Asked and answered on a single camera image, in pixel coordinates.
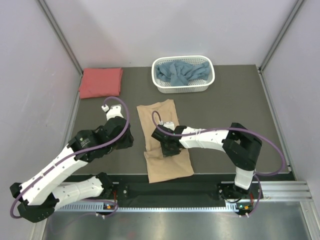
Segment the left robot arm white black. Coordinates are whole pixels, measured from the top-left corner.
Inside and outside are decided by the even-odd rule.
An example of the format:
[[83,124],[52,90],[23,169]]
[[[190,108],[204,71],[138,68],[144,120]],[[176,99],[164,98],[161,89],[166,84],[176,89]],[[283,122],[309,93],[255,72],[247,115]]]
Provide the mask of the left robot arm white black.
[[11,217],[32,223],[47,219],[65,205],[84,199],[109,198],[114,191],[110,177],[101,172],[68,185],[62,183],[75,171],[114,150],[133,146],[129,121],[116,116],[95,130],[81,130],[60,154],[30,180],[10,186],[14,197]]

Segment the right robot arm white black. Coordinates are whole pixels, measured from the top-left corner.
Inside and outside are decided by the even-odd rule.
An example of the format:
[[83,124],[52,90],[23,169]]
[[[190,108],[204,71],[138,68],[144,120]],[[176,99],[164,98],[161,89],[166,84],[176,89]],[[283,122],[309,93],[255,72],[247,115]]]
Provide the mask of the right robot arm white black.
[[223,187],[220,196],[225,199],[242,199],[252,191],[252,181],[262,148],[262,141],[244,132],[245,127],[232,123],[236,130],[213,130],[192,128],[185,125],[174,126],[172,122],[159,124],[151,137],[160,142],[162,155],[173,157],[183,149],[210,149],[225,153],[235,165],[233,186]]

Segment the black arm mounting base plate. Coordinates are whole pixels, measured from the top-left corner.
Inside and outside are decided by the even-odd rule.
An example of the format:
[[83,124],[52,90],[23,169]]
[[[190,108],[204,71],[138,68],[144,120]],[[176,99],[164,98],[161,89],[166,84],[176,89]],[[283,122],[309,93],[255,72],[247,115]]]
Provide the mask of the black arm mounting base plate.
[[[111,175],[113,189],[107,199],[120,207],[221,207],[223,187],[232,187],[232,174],[196,174],[191,177],[148,183],[145,175]],[[259,185],[253,183],[241,200],[256,200]]]

